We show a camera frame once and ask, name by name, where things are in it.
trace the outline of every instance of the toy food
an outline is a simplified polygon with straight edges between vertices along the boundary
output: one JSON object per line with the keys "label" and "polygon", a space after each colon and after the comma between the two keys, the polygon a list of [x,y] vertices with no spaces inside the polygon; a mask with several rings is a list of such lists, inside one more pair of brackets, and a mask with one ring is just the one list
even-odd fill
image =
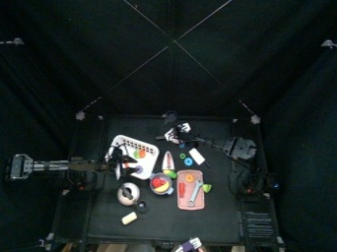
{"label": "toy food", "polygon": [[162,186],[154,188],[154,191],[158,193],[164,193],[169,190],[169,188],[170,188],[170,183],[166,182]]}

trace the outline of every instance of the cable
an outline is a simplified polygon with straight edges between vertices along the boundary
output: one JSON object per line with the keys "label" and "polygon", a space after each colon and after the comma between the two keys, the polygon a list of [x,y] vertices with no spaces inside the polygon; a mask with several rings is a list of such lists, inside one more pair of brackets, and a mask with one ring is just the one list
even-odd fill
{"label": "cable", "polygon": [[[126,4],[138,12],[138,14],[156,26],[156,28],[169,37],[170,41],[174,42],[180,48],[188,53],[188,55],[193,58],[193,60],[197,62],[197,64],[204,68],[204,70],[209,73],[212,78],[223,85],[223,81],[216,77],[216,75],[212,73],[212,71],[204,66],[204,64],[198,61],[198,59],[193,56],[193,54],[185,49],[185,47],[180,44],[178,40],[181,40],[233,0],[227,1],[177,39],[172,38],[172,33],[168,34],[168,32],[160,28],[160,26],[146,17],[146,15],[129,3],[128,0],[125,0]],[[172,46],[166,46],[106,92],[106,94],[110,93],[110,91]],[[255,111],[251,109],[248,104],[235,95],[233,93],[229,93],[233,98],[237,99],[240,104],[247,108],[247,110],[251,112],[252,115],[255,115]],[[101,99],[104,99],[102,96],[100,96],[95,100],[90,102],[90,104],[79,111],[86,111]]]}
{"label": "cable", "polygon": [[[148,59],[148,60],[132,71],[132,73],[130,73],[118,83],[116,83],[116,84],[112,86],[110,89],[108,89],[105,95],[108,95],[108,94],[113,91],[113,89],[114,89],[125,80],[128,80],[128,79],[130,78],[130,76],[132,76],[136,72],[138,72],[138,70],[140,70],[145,65],[148,65],[148,63],[149,63],[154,58],[157,58],[157,56],[158,56],[168,48],[169,48],[169,46],[164,47],[164,48],[150,57],[150,59]],[[94,100],[89,103],[89,105],[86,105],[85,108],[83,108],[79,112],[85,112],[85,111],[86,111],[101,99],[104,99],[104,96],[98,96],[97,99],[94,99]]]}
{"label": "cable", "polygon": [[233,0],[227,1],[178,38],[184,38]]}

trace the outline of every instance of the black curtain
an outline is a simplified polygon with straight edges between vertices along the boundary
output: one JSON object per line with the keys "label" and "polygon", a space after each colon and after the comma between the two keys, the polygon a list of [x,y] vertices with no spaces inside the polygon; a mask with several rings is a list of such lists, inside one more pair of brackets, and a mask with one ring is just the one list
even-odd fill
{"label": "black curtain", "polygon": [[[0,7],[0,40],[26,42],[0,44],[2,166],[17,153],[67,158],[83,108],[257,113],[284,185],[283,237],[297,251],[335,250],[337,49],[320,45],[337,38],[336,1],[14,0]],[[0,193],[0,247],[33,245],[51,226],[55,189],[33,178],[2,182]]]}
{"label": "black curtain", "polygon": [[336,251],[337,50],[327,49],[265,116],[265,148],[283,182],[284,239],[296,251]]}
{"label": "black curtain", "polygon": [[[7,32],[2,19],[0,39]],[[34,63],[26,47],[0,45],[0,250],[38,251],[50,233],[58,186],[53,179],[30,177],[6,182],[9,158],[67,159],[75,114]]]}

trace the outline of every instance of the black table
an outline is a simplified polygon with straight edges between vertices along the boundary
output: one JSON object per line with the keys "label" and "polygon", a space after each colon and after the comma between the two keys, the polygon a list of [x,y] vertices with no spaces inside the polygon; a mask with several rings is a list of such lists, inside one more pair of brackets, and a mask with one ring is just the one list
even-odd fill
{"label": "black table", "polygon": [[[249,119],[186,117],[177,123],[185,122],[190,123],[193,132],[201,136],[224,141],[232,136],[253,140],[259,149],[257,165],[267,170],[260,127],[252,124]],[[180,154],[189,155],[192,147],[181,149],[178,145],[165,140],[156,140],[156,137],[162,136],[170,128],[173,125],[165,124],[160,117],[91,116],[78,123],[70,153],[85,159],[102,158],[114,138],[118,135],[126,135],[158,147],[160,156],[153,171],[157,173],[161,172],[164,155],[166,151],[170,151],[177,171],[200,170],[204,173],[205,182],[212,184],[212,191],[206,194],[206,207],[197,211],[180,210],[177,190],[172,195],[158,196],[150,189],[149,179],[141,180],[132,177],[128,181],[138,185],[141,199],[148,203],[148,211],[137,213],[137,221],[130,225],[124,225],[122,218],[134,211],[133,207],[126,207],[120,203],[117,197],[118,189],[125,181],[118,181],[114,174],[97,172],[95,190],[73,190],[59,197],[53,227],[57,242],[180,244],[194,236],[209,245],[233,245],[248,242],[245,240],[248,226],[247,221],[243,221],[243,202],[229,191],[228,177],[233,166],[232,160],[223,152],[200,145],[198,150],[212,168],[205,164],[197,165],[196,162],[193,166],[186,166],[184,160],[180,159]],[[272,217],[275,229],[272,236],[276,237],[279,232],[276,231],[273,200],[264,199],[260,203],[249,204],[249,212],[255,212],[252,206],[256,205],[259,212]]]}

